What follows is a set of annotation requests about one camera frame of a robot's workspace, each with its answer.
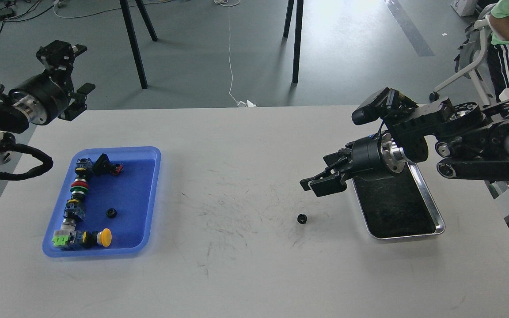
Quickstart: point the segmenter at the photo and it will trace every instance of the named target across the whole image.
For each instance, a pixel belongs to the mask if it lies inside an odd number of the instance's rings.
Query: black metal leg
[[[131,50],[133,51],[133,58],[135,58],[135,65],[137,66],[137,73],[139,74],[139,80],[141,81],[141,87],[143,89],[148,87],[147,77],[145,76],[145,70],[143,68],[143,61],[141,60],[141,53],[139,52],[139,44],[135,36],[135,29],[133,28],[133,20],[131,19],[131,13],[129,12],[129,5],[127,0],[119,0],[121,4],[121,12],[123,12],[123,19],[125,20],[125,27],[127,27],[127,35],[129,35],[129,42],[131,43]]]
[[[143,20],[145,20],[145,25],[150,34],[150,38],[152,38],[153,42],[158,40],[156,36],[156,32],[154,32],[154,28],[152,27],[152,23],[150,22],[150,18],[148,17],[147,9],[145,9],[145,5],[143,4],[143,0],[136,0],[137,6],[139,7],[139,11],[141,12],[141,16],[143,16]]]
[[[289,25],[292,21],[292,11],[293,11],[293,0],[288,0],[288,10],[286,10],[286,22],[284,24],[284,37],[288,38],[289,33]]]
[[[293,75],[292,83],[297,83],[297,75],[300,71],[300,45],[301,45],[301,20],[304,15],[304,0],[297,0],[296,5],[296,38],[293,45]]]

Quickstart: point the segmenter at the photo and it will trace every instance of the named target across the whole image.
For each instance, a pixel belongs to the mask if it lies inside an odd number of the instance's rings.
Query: white table
[[[440,177],[434,151],[420,168],[447,225],[435,238],[380,242],[350,189],[302,191],[323,155],[378,129],[354,126],[354,108],[87,111],[38,127],[30,145],[55,166],[0,199],[0,318],[509,317],[509,230],[483,182]],[[163,155],[148,245],[46,257],[73,155],[137,145]]]

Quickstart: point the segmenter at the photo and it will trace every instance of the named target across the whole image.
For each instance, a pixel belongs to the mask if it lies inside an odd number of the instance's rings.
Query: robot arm
[[[300,181],[318,197],[339,193],[348,179],[366,181],[391,178],[405,161],[420,163],[428,157],[425,136],[434,135],[437,153],[444,159],[437,171],[449,179],[509,181],[509,100],[487,107],[476,103],[452,105],[447,98],[418,105],[400,92],[385,88],[352,114],[356,125],[383,120],[381,131],[347,143],[323,159],[327,168]]]
[[[42,164],[23,174],[0,173],[2,180],[23,180],[41,175],[52,168],[52,159],[44,152],[15,143],[12,133],[23,133],[30,123],[47,125],[56,117],[72,121],[87,109],[85,100],[95,85],[86,83],[74,91],[71,74],[83,45],[54,41],[40,48],[37,59],[45,70],[4,94],[0,84],[0,165],[11,160],[13,152],[27,153]]]

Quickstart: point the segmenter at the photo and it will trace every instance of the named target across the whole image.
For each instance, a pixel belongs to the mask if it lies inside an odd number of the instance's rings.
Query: gray floor
[[[414,50],[388,9],[387,4],[398,2],[400,14],[410,18],[433,56],[422,57]],[[239,100],[249,99],[259,107],[352,105],[390,86],[417,102],[427,102],[433,88],[454,73],[456,48],[464,40],[465,27],[474,20],[457,16],[449,3],[306,1],[298,85],[291,84],[293,28],[288,40],[281,36],[286,0],[242,0],[230,9],[212,0],[151,4],[147,10],[158,42],[148,38],[138,10],[133,8],[150,85],[147,90],[140,88],[119,10],[82,19],[61,19],[49,11],[34,20],[4,26],[0,83],[9,89],[42,71],[35,52],[59,39],[88,47],[76,60],[73,80],[78,86],[86,81],[97,85],[88,97],[89,109],[235,107],[228,95],[230,18],[232,92]],[[18,4],[18,12],[28,7],[22,1]],[[43,0],[37,12],[51,4],[51,0]],[[118,5],[114,0],[68,0],[59,14],[85,15]],[[479,101],[465,78],[442,95],[450,96],[454,103]],[[349,118],[332,120],[346,120],[350,129]],[[28,141],[31,133],[24,134],[22,141]],[[0,182],[0,193],[4,185]]]

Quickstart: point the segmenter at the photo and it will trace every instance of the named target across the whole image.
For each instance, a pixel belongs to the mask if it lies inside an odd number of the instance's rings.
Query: blue plastic tray
[[[122,163],[120,175],[93,176],[87,183],[85,198],[86,217],[76,226],[81,231],[101,231],[107,227],[113,234],[109,247],[94,246],[89,249],[62,251],[52,242],[54,230],[60,229],[66,201],[70,198],[70,185],[76,178],[74,167],[77,159],[96,161],[102,153],[112,163]],[[104,256],[131,254],[140,251],[148,242],[150,222],[156,196],[161,153],[156,147],[127,147],[85,149],[70,162],[60,195],[46,229],[42,251],[49,257]],[[105,212],[117,210],[117,217],[108,219]]]

